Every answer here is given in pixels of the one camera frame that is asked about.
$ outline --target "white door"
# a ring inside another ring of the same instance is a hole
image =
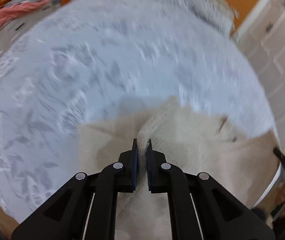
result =
[[[285,151],[285,6],[271,0],[239,47],[264,86],[275,115],[280,146]]]

